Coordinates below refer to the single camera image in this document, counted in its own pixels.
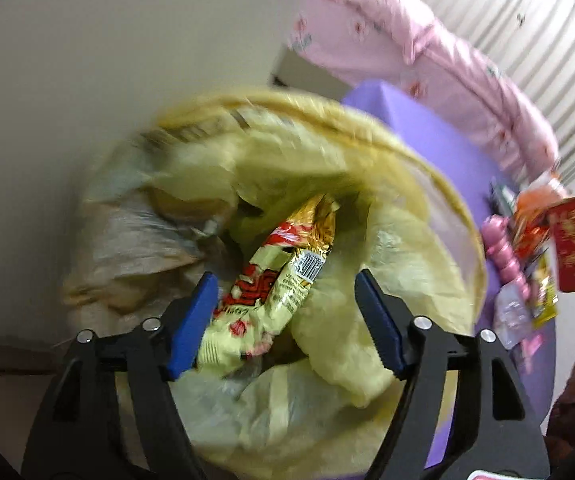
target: pink floral fabric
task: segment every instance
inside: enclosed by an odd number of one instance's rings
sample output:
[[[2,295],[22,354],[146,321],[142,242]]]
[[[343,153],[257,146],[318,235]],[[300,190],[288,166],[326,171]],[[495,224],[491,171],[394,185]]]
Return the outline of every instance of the pink floral fabric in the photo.
[[[514,178],[534,179],[558,158],[542,113],[420,0],[305,0],[289,44],[352,86],[372,78],[396,85]]]

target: barcode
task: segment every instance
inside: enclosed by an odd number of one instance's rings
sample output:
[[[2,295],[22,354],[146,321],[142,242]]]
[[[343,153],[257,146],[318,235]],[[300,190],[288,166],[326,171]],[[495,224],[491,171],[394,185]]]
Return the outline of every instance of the barcode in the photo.
[[[300,278],[314,283],[314,279],[324,263],[325,260],[319,254],[312,253],[312,251],[303,251],[296,258],[294,268]]]

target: metal screw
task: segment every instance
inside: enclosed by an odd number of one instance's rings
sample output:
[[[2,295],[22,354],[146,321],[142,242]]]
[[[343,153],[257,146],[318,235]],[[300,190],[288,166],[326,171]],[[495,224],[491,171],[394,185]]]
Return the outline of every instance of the metal screw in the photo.
[[[421,330],[429,330],[432,328],[432,322],[429,317],[418,316],[414,318],[414,326]]]
[[[148,317],[142,322],[142,329],[146,332],[156,332],[160,329],[160,319],[157,317]]]
[[[486,328],[485,330],[481,330],[481,339],[488,343],[494,343],[494,341],[496,341],[496,334]]]
[[[91,330],[81,330],[76,335],[76,340],[79,343],[89,343],[92,339],[94,339],[94,333]]]

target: blue gripper pad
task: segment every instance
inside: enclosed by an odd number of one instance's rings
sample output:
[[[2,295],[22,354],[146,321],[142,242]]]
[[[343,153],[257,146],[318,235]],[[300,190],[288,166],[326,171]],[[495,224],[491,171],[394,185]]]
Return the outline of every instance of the blue gripper pad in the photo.
[[[217,303],[218,279],[211,272],[206,272],[194,289],[187,314],[172,336],[167,365],[172,380],[178,379],[181,373],[194,364],[203,333]]]
[[[403,336],[383,303],[383,292],[368,270],[362,270],[354,281],[354,297],[357,300],[365,324],[372,336],[383,366],[394,372],[399,379],[406,379],[410,364],[405,361]],[[403,300],[401,307],[407,309]]]

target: white label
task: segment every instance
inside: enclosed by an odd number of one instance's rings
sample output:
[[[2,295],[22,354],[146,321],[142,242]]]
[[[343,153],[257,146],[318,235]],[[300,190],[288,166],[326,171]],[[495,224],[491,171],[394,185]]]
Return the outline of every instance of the white label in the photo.
[[[295,273],[306,282],[314,283],[314,279],[318,275],[325,260],[320,254],[312,253],[312,251],[303,251],[294,259]]]
[[[468,476],[467,480],[517,480],[517,478],[514,476],[495,475],[486,471],[474,471]]]

